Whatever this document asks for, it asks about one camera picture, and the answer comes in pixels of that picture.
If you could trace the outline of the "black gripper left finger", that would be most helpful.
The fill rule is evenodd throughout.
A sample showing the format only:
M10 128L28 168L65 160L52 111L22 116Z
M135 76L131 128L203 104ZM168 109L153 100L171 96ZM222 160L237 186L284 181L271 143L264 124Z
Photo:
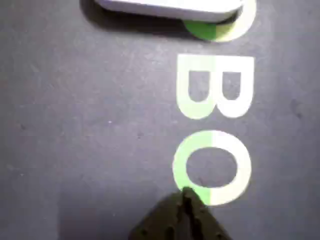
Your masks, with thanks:
M159 201L130 231L129 240L193 240L190 187Z

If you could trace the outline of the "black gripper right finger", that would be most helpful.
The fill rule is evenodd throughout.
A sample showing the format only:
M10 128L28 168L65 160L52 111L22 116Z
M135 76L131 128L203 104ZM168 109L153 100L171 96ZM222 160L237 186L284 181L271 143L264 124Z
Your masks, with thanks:
M200 196L190 187L186 188L186 215L189 218L194 240L231 240L232 238L211 214Z

